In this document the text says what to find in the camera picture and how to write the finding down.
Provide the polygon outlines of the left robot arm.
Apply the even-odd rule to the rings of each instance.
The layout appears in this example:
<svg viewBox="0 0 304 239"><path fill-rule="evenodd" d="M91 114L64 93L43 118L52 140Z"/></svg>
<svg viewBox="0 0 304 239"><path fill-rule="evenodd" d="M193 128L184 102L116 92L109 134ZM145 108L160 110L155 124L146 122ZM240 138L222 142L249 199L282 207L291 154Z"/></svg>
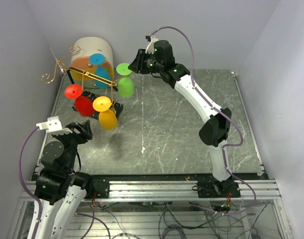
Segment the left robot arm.
<svg viewBox="0 0 304 239"><path fill-rule="evenodd" d="M42 152L43 169L36 180L34 214L29 239L62 239L84 198L94 193L93 177L74 171L78 146L93 138L90 121L72 122L57 130Z"/></svg>

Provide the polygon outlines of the green wine glass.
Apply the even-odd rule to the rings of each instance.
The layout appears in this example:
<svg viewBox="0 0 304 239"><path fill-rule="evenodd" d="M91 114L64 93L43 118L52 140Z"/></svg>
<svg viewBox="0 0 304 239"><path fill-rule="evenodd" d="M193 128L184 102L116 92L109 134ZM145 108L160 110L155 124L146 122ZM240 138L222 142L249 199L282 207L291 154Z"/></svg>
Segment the green wine glass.
<svg viewBox="0 0 304 239"><path fill-rule="evenodd" d="M134 85L130 78L131 70L128 69L129 63L121 63L116 67L116 71L122 78L118 81L119 94L122 97L131 97L134 93Z"/></svg>

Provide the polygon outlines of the yellow wine glass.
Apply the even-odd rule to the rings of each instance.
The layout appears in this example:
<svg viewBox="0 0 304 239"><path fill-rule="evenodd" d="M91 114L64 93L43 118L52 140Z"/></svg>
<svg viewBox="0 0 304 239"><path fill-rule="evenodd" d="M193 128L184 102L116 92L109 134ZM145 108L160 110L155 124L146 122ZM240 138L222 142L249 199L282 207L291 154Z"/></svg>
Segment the yellow wine glass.
<svg viewBox="0 0 304 239"><path fill-rule="evenodd" d="M112 101L106 96L97 97L93 101L93 108L99 112L99 123L105 130L112 130L117 126L118 120L114 111L110 109Z"/></svg>

